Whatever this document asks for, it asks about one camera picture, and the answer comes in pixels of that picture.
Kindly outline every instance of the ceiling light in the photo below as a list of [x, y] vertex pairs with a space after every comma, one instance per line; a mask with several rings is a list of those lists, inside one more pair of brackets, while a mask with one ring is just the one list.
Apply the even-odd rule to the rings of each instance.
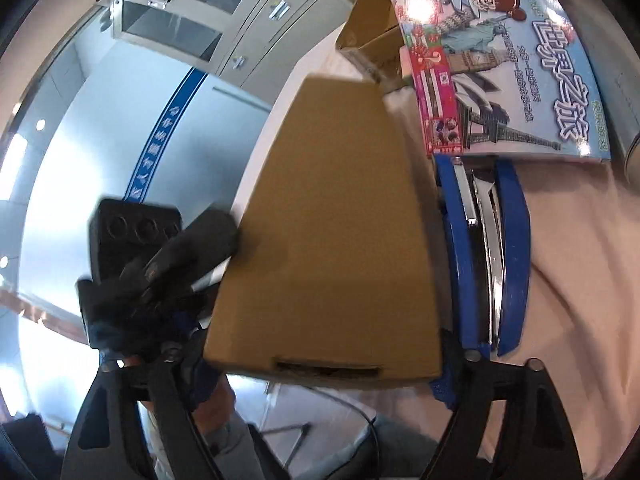
[[0, 168], [0, 200], [9, 200], [14, 190], [15, 179], [22, 164], [24, 152], [27, 149], [27, 141], [18, 134], [11, 139], [6, 150], [2, 168]]

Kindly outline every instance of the cabinet handle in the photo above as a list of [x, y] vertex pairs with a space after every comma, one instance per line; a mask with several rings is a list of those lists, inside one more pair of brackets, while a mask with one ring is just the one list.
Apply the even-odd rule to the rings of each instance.
[[146, 4], [149, 7], [153, 7], [155, 9], [166, 9], [166, 4], [168, 4], [171, 0], [147, 0]]
[[234, 62], [234, 64], [231, 68], [233, 68], [234, 70], [240, 70], [244, 65], [244, 62], [246, 61], [246, 58], [244, 56], [235, 57], [232, 59], [232, 61]]
[[269, 19], [277, 22], [287, 13], [290, 8], [290, 5], [285, 0], [280, 0], [279, 3], [271, 6], [271, 14], [269, 15]]

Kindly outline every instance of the box flap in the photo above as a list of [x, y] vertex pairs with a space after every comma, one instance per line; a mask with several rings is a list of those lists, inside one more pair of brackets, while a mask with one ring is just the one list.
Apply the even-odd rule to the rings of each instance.
[[440, 374], [418, 201], [374, 84], [303, 82], [240, 229], [209, 327], [211, 363], [354, 387]]
[[391, 0], [356, 0], [335, 42], [338, 49], [363, 46], [398, 26]]

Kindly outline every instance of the eiffel tower illustration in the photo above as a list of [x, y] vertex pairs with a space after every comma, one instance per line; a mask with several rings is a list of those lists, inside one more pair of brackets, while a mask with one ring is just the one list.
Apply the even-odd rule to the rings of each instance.
[[[510, 128], [506, 124], [497, 120], [491, 113], [476, 114], [470, 107], [458, 101], [458, 116], [460, 117], [460, 129], [463, 133], [463, 143], [465, 148], [470, 148], [472, 144], [479, 142], [498, 142], [499, 140], [509, 140], [511, 142], [524, 142], [526, 144], [536, 144], [546, 146], [556, 152], [562, 148], [560, 142], [546, 140], [531, 134], [526, 134], [515, 128]], [[471, 133], [471, 123], [482, 126], [482, 131]]]

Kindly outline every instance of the screw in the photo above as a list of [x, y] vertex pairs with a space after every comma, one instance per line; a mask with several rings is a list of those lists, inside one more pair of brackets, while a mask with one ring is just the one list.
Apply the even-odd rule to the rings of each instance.
[[471, 363], [477, 363], [482, 356], [478, 350], [467, 350], [465, 352], [465, 359]]
[[545, 364], [540, 359], [529, 359], [527, 361], [527, 366], [533, 370], [534, 372], [541, 372], [545, 369]]
[[164, 356], [165, 363], [173, 363], [178, 360], [178, 356], [180, 355], [180, 351], [178, 349], [172, 348], [167, 351]]
[[152, 263], [150, 265], [150, 267], [145, 272], [146, 280], [148, 282], [150, 282], [154, 278], [154, 276], [156, 275], [156, 272], [158, 272], [158, 264]]

